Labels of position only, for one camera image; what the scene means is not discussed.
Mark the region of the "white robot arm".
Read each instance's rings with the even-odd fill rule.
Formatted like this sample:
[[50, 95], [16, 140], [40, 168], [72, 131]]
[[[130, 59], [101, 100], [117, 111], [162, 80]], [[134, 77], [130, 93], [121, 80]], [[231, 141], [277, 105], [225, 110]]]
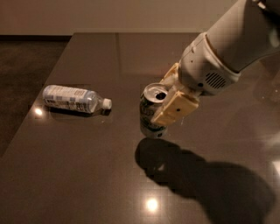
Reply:
[[279, 0], [238, 0], [166, 73], [161, 83], [168, 94], [151, 121], [168, 126], [189, 115], [201, 96], [217, 95], [243, 69], [279, 52], [279, 8]]

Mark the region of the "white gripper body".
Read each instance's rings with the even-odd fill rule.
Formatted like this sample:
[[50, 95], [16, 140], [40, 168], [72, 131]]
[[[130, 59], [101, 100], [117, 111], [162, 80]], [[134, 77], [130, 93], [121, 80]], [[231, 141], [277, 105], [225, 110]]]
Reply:
[[183, 51], [178, 72], [181, 83], [201, 95], [217, 95], [241, 76], [216, 55], [205, 32]]

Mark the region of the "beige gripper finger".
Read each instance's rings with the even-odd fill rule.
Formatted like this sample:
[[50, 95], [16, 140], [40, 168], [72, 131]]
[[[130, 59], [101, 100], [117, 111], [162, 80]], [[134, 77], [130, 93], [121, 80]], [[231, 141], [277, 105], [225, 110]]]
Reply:
[[183, 91], [171, 91], [151, 118], [151, 122], [159, 126], [169, 126], [180, 118], [191, 114], [198, 108], [199, 103], [196, 97]]
[[164, 78], [160, 81], [161, 84], [171, 87], [175, 84], [175, 82], [178, 80], [178, 69], [179, 64], [175, 63], [169, 71], [164, 75]]

